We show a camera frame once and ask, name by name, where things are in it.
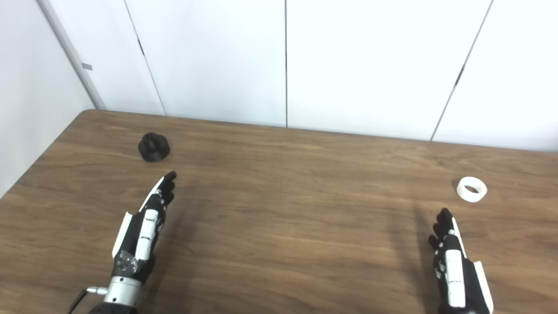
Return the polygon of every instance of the white wall panel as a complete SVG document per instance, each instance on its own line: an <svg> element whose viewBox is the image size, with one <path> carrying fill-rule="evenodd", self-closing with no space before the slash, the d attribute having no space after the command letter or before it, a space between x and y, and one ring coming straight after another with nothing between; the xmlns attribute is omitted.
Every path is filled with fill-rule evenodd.
<svg viewBox="0 0 558 314"><path fill-rule="evenodd" d="M37 3L0 0L0 197L78 113L91 108Z"/></svg>
<svg viewBox="0 0 558 314"><path fill-rule="evenodd" d="M124 0L39 1L106 109L164 114Z"/></svg>
<svg viewBox="0 0 558 314"><path fill-rule="evenodd" d="M490 0L287 0L288 126L429 140Z"/></svg>
<svg viewBox="0 0 558 314"><path fill-rule="evenodd" d="M494 0L435 141L558 151L557 12Z"/></svg>
<svg viewBox="0 0 558 314"><path fill-rule="evenodd" d="M283 0L128 0L168 115L285 125Z"/></svg>

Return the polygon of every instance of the white ring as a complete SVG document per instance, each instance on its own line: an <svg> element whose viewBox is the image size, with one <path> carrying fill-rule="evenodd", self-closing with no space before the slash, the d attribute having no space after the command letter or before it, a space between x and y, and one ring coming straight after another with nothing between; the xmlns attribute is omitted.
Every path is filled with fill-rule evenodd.
<svg viewBox="0 0 558 314"><path fill-rule="evenodd" d="M469 191L466 187L472 187L477 193ZM467 202L476 203L487 194L488 188L484 182L475 177L465 177L457 185L457 194Z"/></svg>

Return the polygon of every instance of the robotic finger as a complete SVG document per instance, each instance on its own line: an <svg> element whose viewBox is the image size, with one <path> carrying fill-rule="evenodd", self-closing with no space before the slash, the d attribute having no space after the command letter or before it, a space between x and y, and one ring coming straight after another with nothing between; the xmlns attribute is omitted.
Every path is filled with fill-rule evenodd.
<svg viewBox="0 0 558 314"><path fill-rule="evenodd" d="M467 258L457 222L447 208L436 220L429 243L442 299L438 313L492 314L494 304L482 263Z"/></svg>
<svg viewBox="0 0 558 314"><path fill-rule="evenodd" d="M89 287L80 292L70 306L71 314L87 293L104 296L103 302L90 313L135 314L141 287L155 266L153 251L159 232L165 224L167 206L174 199L172 190L176 172L162 177L151 189L135 214L126 213L114 243L114 259L108 288Z"/></svg>

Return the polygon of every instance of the white door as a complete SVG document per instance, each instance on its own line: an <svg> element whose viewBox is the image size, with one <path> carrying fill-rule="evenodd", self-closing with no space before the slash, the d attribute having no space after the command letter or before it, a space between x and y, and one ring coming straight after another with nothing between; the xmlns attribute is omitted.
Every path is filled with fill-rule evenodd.
<svg viewBox="0 0 558 314"><path fill-rule="evenodd" d="M285 126L284 0L127 4L168 115Z"/></svg>
<svg viewBox="0 0 558 314"><path fill-rule="evenodd" d="M163 115L124 0L39 0L103 107Z"/></svg>
<svg viewBox="0 0 558 314"><path fill-rule="evenodd" d="M558 151L557 14L494 0L435 141Z"/></svg>
<svg viewBox="0 0 558 314"><path fill-rule="evenodd" d="M288 126L429 140L490 0L287 0Z"/></svg>

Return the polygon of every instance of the wire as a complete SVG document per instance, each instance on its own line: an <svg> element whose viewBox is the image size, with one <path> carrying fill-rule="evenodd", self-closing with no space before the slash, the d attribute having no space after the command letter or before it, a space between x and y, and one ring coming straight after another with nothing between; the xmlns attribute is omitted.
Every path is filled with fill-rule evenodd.
<svg viewBox="0 0 558 314"><path fill-rule="evenodd" d="M83 298L86 295L87 295L87 290L86 289L83 289L82 291L79 292L78 296L75 298L75 300L70 305L70 308L68 309L68 314L71 314L72 312L74 312L74 310L78 306L79 302L81 302L81 300L83 300Z"/></svg>

